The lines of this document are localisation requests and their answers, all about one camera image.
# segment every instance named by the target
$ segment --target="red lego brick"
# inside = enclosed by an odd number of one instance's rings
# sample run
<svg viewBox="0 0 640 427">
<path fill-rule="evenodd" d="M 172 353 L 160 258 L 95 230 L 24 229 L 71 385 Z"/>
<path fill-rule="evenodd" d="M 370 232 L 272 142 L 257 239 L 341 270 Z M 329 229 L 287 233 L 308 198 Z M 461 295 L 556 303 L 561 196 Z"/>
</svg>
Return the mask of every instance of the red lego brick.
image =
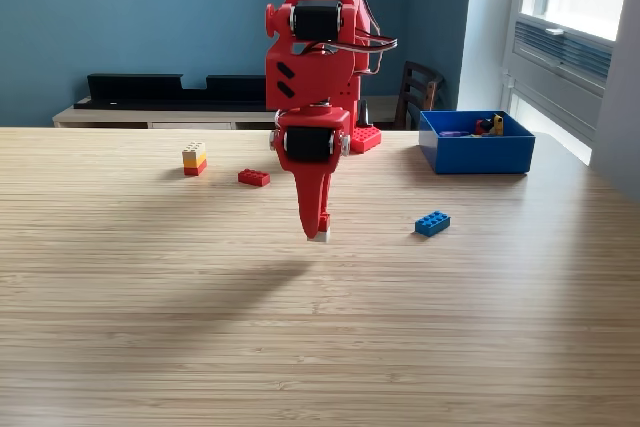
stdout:
<svg viewBox="0 0 640 427">
<path fill-rule="evenodd" d="M 200 164 L 200 167 L 198 167 L 197 169 L 194 169 L 191 167 L 185 167 L 184 175 L 191 175 L 191 176 L 200 175 L 206 166 L 207 166 L 207 159 L 204 159 L 204 161 Z"/>
<path fill-rule="evenodd" d="M 238 172 L 238 182 L 241 184 L 255 185 L 256 187 L 264 187 L 271 182 L 271 177 L 265 172 L 244 169 L 242 172 Z"/>
<path fill-rule="evenodd" d="M 329 214 L 320 214 L 320 225 L 318 226 L 318 232 L 327 232 L 329 230 Z"/>
<path fill-rule="evenodd" d="M 364 154 L 382 142 L 382 133 L 376 127 L 354 127 L 351 136 L 351 152 Z"/>
</svg>

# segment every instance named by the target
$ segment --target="stacked lego bricks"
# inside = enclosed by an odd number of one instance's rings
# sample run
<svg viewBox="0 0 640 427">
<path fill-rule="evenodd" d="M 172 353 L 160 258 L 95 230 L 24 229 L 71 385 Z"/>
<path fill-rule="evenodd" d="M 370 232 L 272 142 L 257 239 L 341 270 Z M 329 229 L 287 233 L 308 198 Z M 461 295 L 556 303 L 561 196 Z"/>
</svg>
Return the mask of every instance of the stacked lego bricks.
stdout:
<svg viewBox="0 0 640 427">
<path fill-rule="evenodd" d="M 207 152 L 202 142 L 192 142 L 182 151 L 184 175 L 200 175 L 207 167 Z"/>
</svg>

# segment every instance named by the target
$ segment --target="chair backrest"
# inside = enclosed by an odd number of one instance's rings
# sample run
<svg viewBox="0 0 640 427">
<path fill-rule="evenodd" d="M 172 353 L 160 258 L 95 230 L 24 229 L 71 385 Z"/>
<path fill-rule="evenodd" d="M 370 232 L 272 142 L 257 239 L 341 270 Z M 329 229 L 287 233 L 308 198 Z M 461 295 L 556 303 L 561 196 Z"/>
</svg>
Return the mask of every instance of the chair backrest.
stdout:
<svg viewBox="0 0 640 427">
<path fill-rule="evenodd" d="M 406 129 L 409 104 L 414 105 L 418 111 L 433 110 L 443 82 L 444 78 L 435 70 L 415 62 L 405 62 L 400 94 L 398 95 L 398 106 L 396 107 L 396 118 L 393 123 L 394 129 Z M 415 128 L 414 124 L 415 121 L 412 117 L 412 128 Z"/>
</svg>

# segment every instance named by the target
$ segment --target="yellow lego brick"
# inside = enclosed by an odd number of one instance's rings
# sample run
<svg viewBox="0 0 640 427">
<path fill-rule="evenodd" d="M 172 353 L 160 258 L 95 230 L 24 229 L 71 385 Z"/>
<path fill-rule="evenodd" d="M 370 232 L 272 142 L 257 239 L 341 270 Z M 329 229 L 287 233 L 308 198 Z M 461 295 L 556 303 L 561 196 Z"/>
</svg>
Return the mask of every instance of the yellow lego brick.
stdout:
<svg viewBox="0 0 640 427">
<path fill-rule="evenodd" d="M 191 142 L 182 151 L 182 160 L 185 162 L 190 160 L 196 162 L 200 157 L 206 154 L 203 142 Z"/>
<path fill-rule="evenodd" d="M 207 160 L 207 153 L 206 152 L 204 154 L 202 154 L 200 157 L 198 157 L 196 160 L 185 160 L 185 159 L 182 159 L 182 163 L 188 169 L 197 169 L 198 167 L 200 167 L 200 164 L 202 164 L 202 162 L 204 162 L 205 160 Z"/>
</svg>

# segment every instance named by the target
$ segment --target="blue lego brick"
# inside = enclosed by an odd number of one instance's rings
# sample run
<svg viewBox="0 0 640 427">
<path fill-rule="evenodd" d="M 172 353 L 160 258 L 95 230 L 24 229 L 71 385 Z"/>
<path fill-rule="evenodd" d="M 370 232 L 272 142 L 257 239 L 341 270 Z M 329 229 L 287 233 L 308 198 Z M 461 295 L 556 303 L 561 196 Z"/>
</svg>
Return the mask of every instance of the blue lego brick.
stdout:
<svg viewBox="0 0 640 427">
<path fill-rule="evenodd" d="M 427 237 L 433 237 L 438 232 L 442 232 L 449 227 L 449 225 L 451 225 L 451 217 L 436 210 L 433 214 L 416 221 L 416 232 Z"/>
</svg>

